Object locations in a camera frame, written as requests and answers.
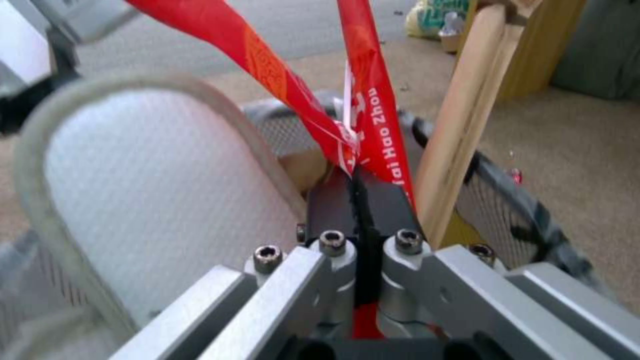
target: beige carpet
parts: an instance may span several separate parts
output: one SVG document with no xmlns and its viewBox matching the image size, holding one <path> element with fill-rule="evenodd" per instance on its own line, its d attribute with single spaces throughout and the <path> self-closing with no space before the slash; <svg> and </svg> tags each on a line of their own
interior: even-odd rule
<svg viewBox="0 0 640 360">
<path fill-rule="evenodd" d="M 438 43 L 408 39 L 384 46 L 397 103 L 435 118 L 454 58 Z M 344 53 L 290 61 L 313 89 L 341 89 Z M 267 97 L 246 74 L 211 82 L 236 102 Z M 25 230 L 10 181 L 12 143 L 0 142 L 0 241 Z M 624 304 L 640 314 L 640 105 L 549 90 L 497 106 L 481 150 L 524 173 L 524 186 L 549 208 Z"/>
</svg>

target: floor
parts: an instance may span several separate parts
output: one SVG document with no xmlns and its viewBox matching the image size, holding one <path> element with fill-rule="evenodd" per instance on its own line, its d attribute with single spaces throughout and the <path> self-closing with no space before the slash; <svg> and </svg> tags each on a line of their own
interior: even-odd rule
<svg viewBox="0 0 640 360">
<path fill-rule="evenodd" d="M 412 2 L 403 1 L 406 4 L 400 10 L 406 13 Z M 245 1 L 243 9 L 259 19 L 260 13 L 252 12 L 250 3 L 254 2 Z M 292 8 L 299 6 L 298 3 L 295 0 L 286 2 Z M 373 4 L 378 9 L 376 15 L 380 11 L 387 12 L 386 20 L 379 20 L 379 25 L 388 20 L 387 30 L 380 32 L 381 36 L 388 36 L 383 50 L 398 105 L 425 119 L 434 119 L 447 89 L 454 58 L 444 54 L 438 43 L 404 39 L 401 36 L 404 19 L 392 15 L 397 6 L 395 1 L 375 1 Z M 320 11 L 327 12 L 320 4 L 305 3 L 305 6 L 316 15 Z M 294 17 L 293 11 L 287 16 Z M 312 20 L 325 21 L 322 16 L 306 21 Z M 150 54 L 149 49 L 143 49 L 136 55 L 113 52 L 115 58 L 110 60 L 100 56 L 109 46 L 122 50 L 122 44 L 132 40 L 127 39 L 128 35 L 140 35 L 141 29 L 158 26 L 145 18 L 137 21 L 140 23 L 130 24 L 120 35 L 107 39 L 106 44 L 81 50 L 83 72 L 90 76 L 114 67 L 148 67 L 159 63 L 161 67 L 208 77 L 235 102 L 268 96 L 246 74 L 225 73 L 233 70 L 233 66 L 221 60 L 220 54 L 210 47 L 184 40 L 182 35 L 170 31 L 167 32 L 169 35 L 153 35 L 157 35 L 164 45 Z M 318 29 L 327 26 L 312 24 Z M 266 31 L 265 36 L 270 41 L 269 37 L 279 35 L 273 30 Z M 311 88 L 341 89 L 345 59 L 341 45 L 337 45 L 341 39 L 338 37 L 338 42 L 335 41 L 334 31 L 326 37 L 329 40 L 321 41 L 324 45 L 318 52 L 315 47 L 304 45 L 289 49 L 289 53 L 285 49 L 287 55 L 284 57 L 293 59 L 289 61 L 291 67 Z M 179 58 L 169 59 L 169 49 L 165 47 L 181 42 L 181 39 L 190 41 L 191 45 L 179 49 Z M 278 44 L 274 48 L 287 47 L 285 42 Z M 639 119 L 640 104 L 603 101 L 550 89 L 521 101 L 496 106 L 480 146 L 499 165 L 522 170 L 524 186 L 549 208 L 574 245 L 589 256 L 622 303 L 635 314 L 640 314 L 640 282 L 635 278 L 640 274 L 640 246 L 635 244 L 640 234 L 640 222 L 637 221 L 640 213 Z M 16 237 L 28 226 L 12 190 L 10 169 L 14 141 L 0 142 L 0 241 Z"/>
</svg>

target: metal clamp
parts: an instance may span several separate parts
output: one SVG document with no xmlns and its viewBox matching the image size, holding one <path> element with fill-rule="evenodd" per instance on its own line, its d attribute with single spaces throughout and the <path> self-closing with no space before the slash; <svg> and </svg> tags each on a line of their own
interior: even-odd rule
<svg viewBox="0 0 640 360">
<path fill-rule="evenodd" d="M 406 255 L 394 241 L 385 243 L 384 273 L 451 336 L 483 334 L 522 359 L 608 358 L 462 246 Z"/>
</svg>

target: mesh panel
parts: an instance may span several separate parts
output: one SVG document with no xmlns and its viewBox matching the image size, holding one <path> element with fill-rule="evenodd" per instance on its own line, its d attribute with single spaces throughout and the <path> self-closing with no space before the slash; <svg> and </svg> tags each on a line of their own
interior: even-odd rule
<svg viewBox="0 0 640 360">
<path fill-rule="evenodd" d="M 513 211 L 501 194 L 477 173 L 460 189 L 456 210 L 508 268 L 530 263 L 537 253 L 535 244 L 514 239 L 511 235 L 512 227 L 529 229 L 531 222 Z"/>
<path fill-rule="evenodd" d="M 309 132 L 294 115 L 266 119 L 250 118 L 276 156 L 284 156 L 318 147 Z"/>
</svg>

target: plastic bag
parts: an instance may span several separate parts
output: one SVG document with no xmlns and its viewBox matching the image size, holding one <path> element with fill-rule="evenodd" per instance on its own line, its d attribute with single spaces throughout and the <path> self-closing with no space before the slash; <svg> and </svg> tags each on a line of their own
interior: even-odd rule
<svg viewBox="0 0 640 360">
<path fill-rule="evenodd" d="M 438 38 L 446 13 L 466 17 L 468 10 L 468 0 L 418 0 L 406 16 L 404 29 L 411 37 Z"/>
</svg>

